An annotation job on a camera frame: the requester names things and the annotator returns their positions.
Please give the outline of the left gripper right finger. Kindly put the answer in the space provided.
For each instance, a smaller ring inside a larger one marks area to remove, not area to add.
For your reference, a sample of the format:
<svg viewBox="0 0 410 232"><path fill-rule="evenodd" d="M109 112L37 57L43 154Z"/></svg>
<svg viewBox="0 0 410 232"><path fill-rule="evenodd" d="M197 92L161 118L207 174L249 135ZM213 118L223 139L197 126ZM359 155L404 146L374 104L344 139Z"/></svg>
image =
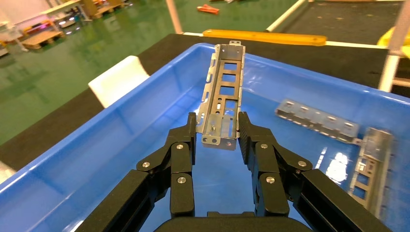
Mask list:
<svg viewBox="0 0 410 232"><path fill-rule="evenodd" d="M278 144L268 128L238 114L239 145L252 174L255 214L288 217L289 202L315 232L386 232L386 227L309 160Z"/></svg>

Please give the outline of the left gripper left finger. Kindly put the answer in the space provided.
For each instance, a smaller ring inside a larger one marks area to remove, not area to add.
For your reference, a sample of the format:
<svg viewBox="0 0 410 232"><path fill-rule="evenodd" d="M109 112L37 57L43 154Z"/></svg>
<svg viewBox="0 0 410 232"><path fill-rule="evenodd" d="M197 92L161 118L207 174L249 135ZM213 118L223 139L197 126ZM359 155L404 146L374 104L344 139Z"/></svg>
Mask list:
<svg viewBox="0 0 410 232"><path fill-rule="evenodd" d="M169 130L165 144L139 161L77 228L78 232L137 232L155 203L170 192L170 214L195 215L192 167L196 115Z"/></svg>

